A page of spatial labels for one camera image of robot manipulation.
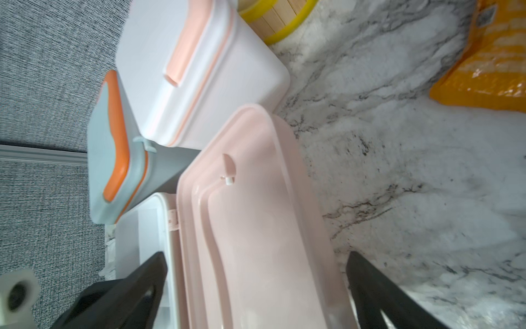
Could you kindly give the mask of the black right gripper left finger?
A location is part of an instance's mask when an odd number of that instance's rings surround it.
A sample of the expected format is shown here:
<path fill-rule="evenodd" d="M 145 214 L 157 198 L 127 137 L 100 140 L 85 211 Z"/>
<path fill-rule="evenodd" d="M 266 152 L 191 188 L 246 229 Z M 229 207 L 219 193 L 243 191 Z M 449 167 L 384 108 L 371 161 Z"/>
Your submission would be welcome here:
<path fill-rule="evenodd" d="M 52 328 L 153 328 L 167 272 L 164 253 L 156 252 L 126 278 L 83 290 Z"/>

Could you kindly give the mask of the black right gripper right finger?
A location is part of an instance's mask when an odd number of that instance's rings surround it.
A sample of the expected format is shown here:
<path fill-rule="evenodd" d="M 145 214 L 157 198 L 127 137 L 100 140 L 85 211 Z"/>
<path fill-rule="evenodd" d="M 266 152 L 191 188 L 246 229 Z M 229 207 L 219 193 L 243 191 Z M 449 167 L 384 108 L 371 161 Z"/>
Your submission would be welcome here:
<path fill-rule="evenodd" d="M 446 328 L 359 252 L 347 259 L 346 275 L 361 328 Z"/>

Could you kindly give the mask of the pink first aid box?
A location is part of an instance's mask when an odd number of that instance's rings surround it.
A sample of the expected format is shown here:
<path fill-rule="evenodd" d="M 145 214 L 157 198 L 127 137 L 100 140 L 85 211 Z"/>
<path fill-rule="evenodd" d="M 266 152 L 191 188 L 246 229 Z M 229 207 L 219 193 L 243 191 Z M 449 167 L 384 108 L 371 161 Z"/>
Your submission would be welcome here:
<path fill-rule="evenodd" d="M 191 328 L 356 328 L 292 128 L 237 110 L 176 193 Z"/>

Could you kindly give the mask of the blue orange first aid box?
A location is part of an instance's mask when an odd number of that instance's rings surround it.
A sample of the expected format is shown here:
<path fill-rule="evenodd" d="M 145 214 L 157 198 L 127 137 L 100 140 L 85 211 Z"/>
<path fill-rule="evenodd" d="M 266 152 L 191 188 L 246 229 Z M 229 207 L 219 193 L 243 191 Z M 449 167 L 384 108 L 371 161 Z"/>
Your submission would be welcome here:
<path fill-rule="evenodd" d="M 87 128 L 90 218 L 112 225 L 154 193 L 175 193 L 198 155 L 142 137 L 115 70 L 105 75 Z"/>

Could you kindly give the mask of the white tray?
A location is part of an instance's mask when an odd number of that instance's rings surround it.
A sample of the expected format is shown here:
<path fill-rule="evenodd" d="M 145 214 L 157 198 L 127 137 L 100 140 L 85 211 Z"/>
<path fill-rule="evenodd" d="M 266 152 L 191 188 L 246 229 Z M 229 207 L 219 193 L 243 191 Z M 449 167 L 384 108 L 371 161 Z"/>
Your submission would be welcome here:
<path fill-rule="evenodd" d="M 128 277 L 157 252 L 164 254 L 167 277 L 154 328 L 181 328 L 172 227 L 177 223 L 175 195 L 154 193 L 127 211 L 115 228 L 116 278 Z"/>

